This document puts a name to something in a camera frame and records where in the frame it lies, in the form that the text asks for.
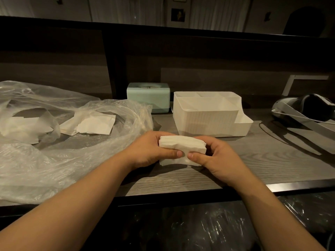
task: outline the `white plastic organizer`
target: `white plastic organizer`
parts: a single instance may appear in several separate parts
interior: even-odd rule
[[[185,136],[245,136],[253,123],[234,92],[175,92],[173,118]]]

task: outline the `finger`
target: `finger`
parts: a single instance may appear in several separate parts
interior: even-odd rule
[[[207,135],[195,136],[194,138],[203,140],[206,143],[206,145],[210,146],[212,153],[214,153],[215,149],[218,146],[220,146],[221,143],[224,143],[223,141],[215,137],[211,137]]]
[[[183,152],[175,149],[157,148],[157,159],[178,159],[183,156]]]
[[[209,160],[211,159],[211,156],[207,156],[199,152],[189,152],[187,154],[187,157],[189,160],[198,163],[202,166],[206,166]]]
[[[165,132],[165,131],[154,131],[153,133],[156,136],[157,141],[159,141],[159,139],[161,138],[161,136],[164,136],[164,135],[176,135],[176,134],[172,134],[170,132]]]

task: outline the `white cable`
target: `white cable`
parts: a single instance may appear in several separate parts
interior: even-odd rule
[[[316,122],[321,122],[321,123],[327,123],[327,124],[335,125],[334,122],[326,122],[326,121],[320,121],[320,120],[313,120],[313,119],[310,119],[310,118],[307,118],[307,117],[300,117],[300,116],[293,115],[293,114],[281,113],[281,112],[277,112],[275,109],[271,110],[271,112],[278,113],[278,114],[283,114],[283,115],[288,115],[288,116],[293,116],[293,117],[298,117],[298,118],[302,118],[302,119],[308,119],[308,120],[312,120],[312,121],[316,121]]]

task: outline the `right hand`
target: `right hand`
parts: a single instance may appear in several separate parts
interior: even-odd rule
[[[243,163],[237,153],[228,143],[211,136],[196,136],[203,140],[212,156],[198,152],[190,152],[187,157],[198,164],[206,167],[215,177],[236,188],[240,183],[248,180],[253,173]]]

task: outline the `mint green tissue box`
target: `mint green tissue box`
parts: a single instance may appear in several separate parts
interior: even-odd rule
[[[130,83],[127,99],[152,105],[152,113],[167,113],[170,109],[170,87],[164,83]]]

